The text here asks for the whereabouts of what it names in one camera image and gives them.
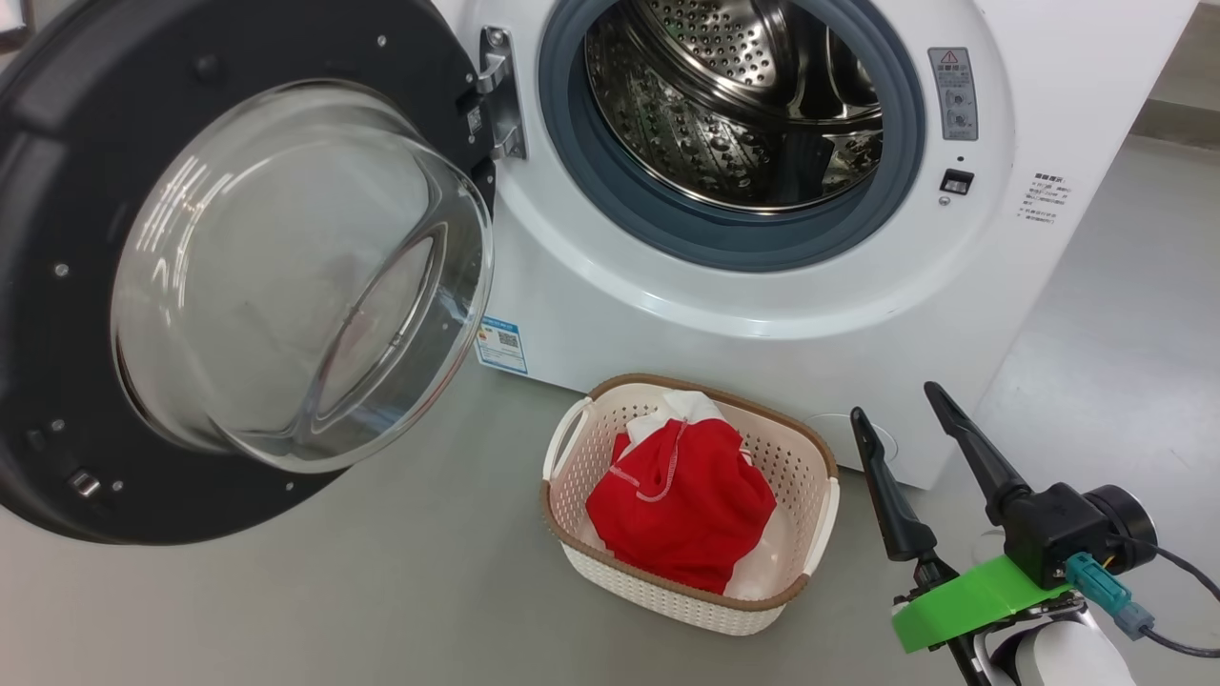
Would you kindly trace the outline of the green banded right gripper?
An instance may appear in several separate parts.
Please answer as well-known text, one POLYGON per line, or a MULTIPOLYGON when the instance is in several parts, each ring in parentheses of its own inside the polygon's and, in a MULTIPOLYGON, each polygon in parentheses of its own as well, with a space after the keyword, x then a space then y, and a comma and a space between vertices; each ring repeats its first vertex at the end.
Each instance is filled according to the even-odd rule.
MULTIPOLYGON (((1003 525, 1009 504, 1032 489, 946 388, 928 381, 924 392, 963 450, 989 522, 1003 525)), ((888 559, 915 565, 915 587, 897 596, 892 613, 903 651, 949 651, 967 685, 1094 685, 1097 623, 1085 594, 1097 579, 1094 557, 1069 557, 1050 590, 1009 555, 955 572, 935 555, 936 535, 903 496, 867 413, 854 408, 850 422, 888 559)))

